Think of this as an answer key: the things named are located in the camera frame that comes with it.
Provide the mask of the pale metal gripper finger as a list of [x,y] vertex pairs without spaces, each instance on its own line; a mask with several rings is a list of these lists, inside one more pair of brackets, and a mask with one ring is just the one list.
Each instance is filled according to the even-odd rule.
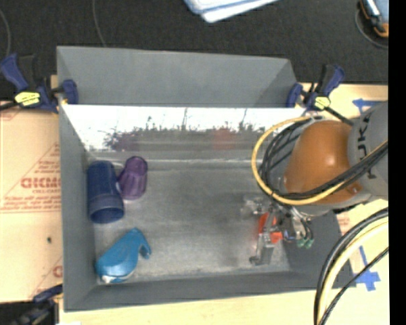
[[259,234],[255,255],[249,258],[253,265],[269,265],[273,256],[275,244],[268,234]]
[[269,201],[264,198],[244,198],[240,209],[241,216],[259,216],[268,211]]

